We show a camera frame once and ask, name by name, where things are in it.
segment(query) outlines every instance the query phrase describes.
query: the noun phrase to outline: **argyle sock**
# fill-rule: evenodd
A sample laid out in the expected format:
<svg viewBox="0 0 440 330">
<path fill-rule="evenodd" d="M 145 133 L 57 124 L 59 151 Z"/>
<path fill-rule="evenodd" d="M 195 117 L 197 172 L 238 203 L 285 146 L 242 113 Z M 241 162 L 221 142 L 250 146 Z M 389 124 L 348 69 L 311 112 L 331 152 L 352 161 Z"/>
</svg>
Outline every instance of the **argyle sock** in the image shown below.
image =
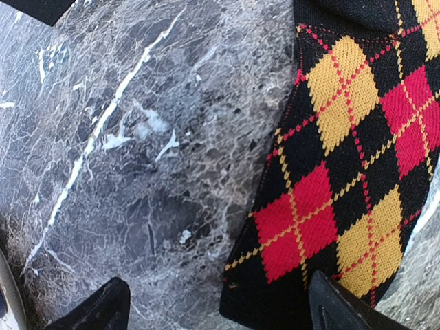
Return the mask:
<svg viewBox="0 0 440 330">
<path fill-rule="evenodd" d="M 312 329 L 322 270 L 374 307 L 440 147 L 440 1 L 294 0 L 299 72 L 228 259 L 220 312 Z"/>
</svg>

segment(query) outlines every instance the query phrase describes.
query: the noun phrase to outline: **marble surface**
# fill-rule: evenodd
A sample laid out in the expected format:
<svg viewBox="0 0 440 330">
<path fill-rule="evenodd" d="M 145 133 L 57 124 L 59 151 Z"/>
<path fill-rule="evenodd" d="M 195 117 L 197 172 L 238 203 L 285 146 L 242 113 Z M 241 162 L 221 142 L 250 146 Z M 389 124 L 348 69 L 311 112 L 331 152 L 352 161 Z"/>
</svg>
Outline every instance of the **marble surface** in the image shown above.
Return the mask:
<svg viewBox="0 0 440 330">
<path fill-rule="evenodd" d="M 130 329 L 240 329 L 221 273 L 294 81 L 292 2 L 78 0 L 54 29 L 0 5 L 0 30 L 0 245 L 31 322 L 120 276 Z M 440 321 L 439 182 L 379 305 L 413 329 Z"/>
</svg>

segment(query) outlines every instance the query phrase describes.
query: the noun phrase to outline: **sock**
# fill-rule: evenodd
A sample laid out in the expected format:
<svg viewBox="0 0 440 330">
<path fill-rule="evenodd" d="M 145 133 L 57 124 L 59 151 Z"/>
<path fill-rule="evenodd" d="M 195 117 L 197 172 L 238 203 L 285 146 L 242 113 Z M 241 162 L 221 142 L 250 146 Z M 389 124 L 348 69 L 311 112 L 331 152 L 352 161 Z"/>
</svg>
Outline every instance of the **sock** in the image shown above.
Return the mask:
<svg viewBox="0 0 440 330">
<path fill-rule="evenodd" d="M 294 0 L 294 90 L 220 312 L 253 329 L 312 329 L 323 271 L 370 306 L 393 280 L 440 147 L 440 2 Z"/>
</svg>

